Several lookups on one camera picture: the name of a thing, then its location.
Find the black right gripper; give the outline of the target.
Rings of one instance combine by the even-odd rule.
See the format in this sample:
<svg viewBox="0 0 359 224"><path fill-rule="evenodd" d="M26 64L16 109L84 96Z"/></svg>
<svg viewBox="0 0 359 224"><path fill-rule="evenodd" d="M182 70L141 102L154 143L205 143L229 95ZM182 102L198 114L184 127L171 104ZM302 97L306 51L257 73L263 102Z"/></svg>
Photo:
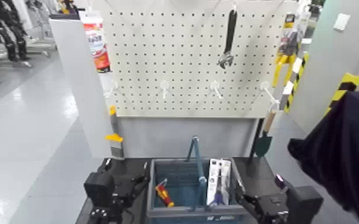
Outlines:
<svg viewBox="0 0 359 224"><path fill-rule="evenodd" d="M257 216L259 224L284 224L288 211L286 194L273 194L261 197L246 195L246 189L241 179L236 180L236 201L252 216Z"/></svg>

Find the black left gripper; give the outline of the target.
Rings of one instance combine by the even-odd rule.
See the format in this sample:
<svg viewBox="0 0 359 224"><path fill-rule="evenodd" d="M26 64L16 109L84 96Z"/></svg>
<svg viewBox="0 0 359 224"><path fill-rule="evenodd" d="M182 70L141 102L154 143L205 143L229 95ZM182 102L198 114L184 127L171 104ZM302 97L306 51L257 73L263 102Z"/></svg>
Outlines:
<svg viewBox="0 0 359 224"><path fill-rule="evenodd" d="M143 193L146 186L135 188L137 185L148 185L149 175L138 175L134 178L130 176L116 176L114 178L114 189L112 193L112 204L122 208L132 207L134 201Z"/></svg>

